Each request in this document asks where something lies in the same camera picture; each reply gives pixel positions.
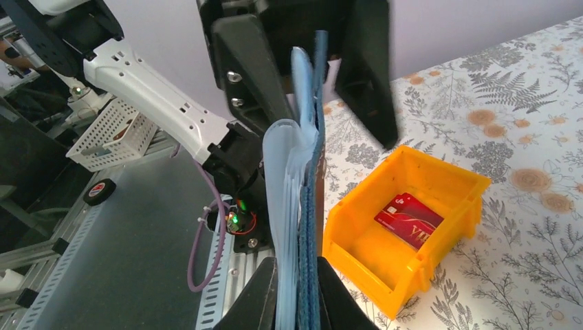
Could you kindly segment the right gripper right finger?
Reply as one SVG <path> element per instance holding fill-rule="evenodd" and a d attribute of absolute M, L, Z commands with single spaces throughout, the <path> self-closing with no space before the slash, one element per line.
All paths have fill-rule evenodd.
<path fill-rule="evenodd" d="M 377 330 L 361 310 L 326 258 L 317 258 L 321 329 Z"/>

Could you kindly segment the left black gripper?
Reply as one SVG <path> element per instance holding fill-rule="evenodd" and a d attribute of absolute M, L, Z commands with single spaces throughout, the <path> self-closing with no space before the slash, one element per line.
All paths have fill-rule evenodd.
<path fill-rule="evenodd" d="M 387 1 L 198 1 L 214 80 L 230 113 L 262 137 L 292 119 L 282 76 L 294 46 L 310 50 L 316 31 L 340 59 L 335 92 L 384 149 L 399 139 L 389 66 Z"/>

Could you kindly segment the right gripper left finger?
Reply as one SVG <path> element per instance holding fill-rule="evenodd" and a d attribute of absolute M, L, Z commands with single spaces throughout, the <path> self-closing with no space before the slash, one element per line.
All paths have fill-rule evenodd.
<path fill-rule="evenodd" d="M 214 329 L 272 330 L 275 325 L 278 272 L 276 259 L 264 259 Z"/>

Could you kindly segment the blue card holder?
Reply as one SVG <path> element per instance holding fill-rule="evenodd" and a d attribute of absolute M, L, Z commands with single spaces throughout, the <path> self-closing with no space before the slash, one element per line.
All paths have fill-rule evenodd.
<path fill-rule="evenodd" d="M 278 286 L 275 329 L 320 329 L 316 179 L 325 146 L 322 88 L 328 34 L 316 31 L 312 56 L 291 50 L 294 118 L 277 120 L 263 137 L 269 225 Z"/>

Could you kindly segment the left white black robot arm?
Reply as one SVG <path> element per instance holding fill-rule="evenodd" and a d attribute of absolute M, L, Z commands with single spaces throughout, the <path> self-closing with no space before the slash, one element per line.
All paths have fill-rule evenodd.
<path fill-rule="evenodd" d="M 104 1 L 2 1 L 49 68 L 136 107 L 178 141 L 222 193 L 264 201 L 314 183 L 324 148 L 322 86 L 385 148 L 399 130 L 389 83 L 387 1 L 198 1 L 214 81 L 236 123 L 200 107 L 133 51 Z"/>

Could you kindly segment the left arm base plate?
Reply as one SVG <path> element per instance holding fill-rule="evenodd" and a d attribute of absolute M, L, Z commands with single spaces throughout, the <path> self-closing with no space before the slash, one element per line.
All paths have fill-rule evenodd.
<path fill-rule="evenodd" d="M 240 199 L 223 195 L 225 209 L 225 238 L 223 251 L 234 253 L 257 253 L 272 250 L 273 243 L 269 223 L 263 216 L 267 213 L 251 211 Z"/>

